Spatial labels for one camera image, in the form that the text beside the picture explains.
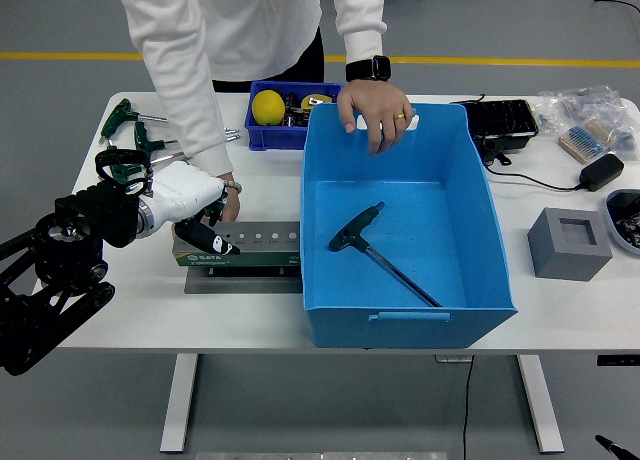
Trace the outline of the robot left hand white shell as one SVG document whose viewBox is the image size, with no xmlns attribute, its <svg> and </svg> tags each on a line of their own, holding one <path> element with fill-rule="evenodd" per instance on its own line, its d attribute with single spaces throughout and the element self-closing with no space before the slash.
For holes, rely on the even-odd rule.
<svg viewBox="0 0 640 460">
<path fill-rule="evenodd" d="M 175 161 L 154 176 L 150 194 L 139 197 L 137 236 L 144 238 L 162 225 L 174 225 L 177 237 L 211 254 L 238 255 L 240 249 L 202 222 L 215 222 L 226 203 L 224 182 L 184 161 Z"/>
</svg>

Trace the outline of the robot right hand black fingers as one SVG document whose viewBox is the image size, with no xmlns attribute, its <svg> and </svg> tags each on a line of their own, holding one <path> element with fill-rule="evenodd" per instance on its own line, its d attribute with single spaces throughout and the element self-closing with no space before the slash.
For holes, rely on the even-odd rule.
<svg viewBox="0 0 640 460">
<path fill-rule="evenodd" d="M 639 457 L 628 449 L 621 447 L 616 444 L 612 440 L 596 434 L 595 440 L 598 444 L 600 444 L 606 451 L 614 455 L 618 460 L 639 460 Z"/>
</svg>

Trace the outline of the person's left hand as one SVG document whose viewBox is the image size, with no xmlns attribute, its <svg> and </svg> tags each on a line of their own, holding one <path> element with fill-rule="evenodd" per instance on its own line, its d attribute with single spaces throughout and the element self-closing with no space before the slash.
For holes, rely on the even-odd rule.
<svg viewBox="0 0 640 460">
<path fill-rule="evenodd" d="M 338 95 L 337 105 L 347 133 L 356 130 L 355 113 L 363 117 L 369 155 L 382 154 L 399 143 L 414 116 L 411 103 L 400 89 L 371 79 L 348 82 Z"/>
</svg>

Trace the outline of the person's right hand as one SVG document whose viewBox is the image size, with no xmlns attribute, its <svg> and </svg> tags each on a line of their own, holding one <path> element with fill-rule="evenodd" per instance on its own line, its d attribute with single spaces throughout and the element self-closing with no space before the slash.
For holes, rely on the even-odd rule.
<svg viewBox="0 0 640 460">
<path fill-rule="evenodd" d="M 226 203 L 219 215 L 219 220 L 222 222 L 234 222 L 240 211 L 239 195 L 242 192 L 242 186 L 235 181 L 231 172 L 221 174 L 219 178 L 224 182 L 227 192 Z"/>
</svg>

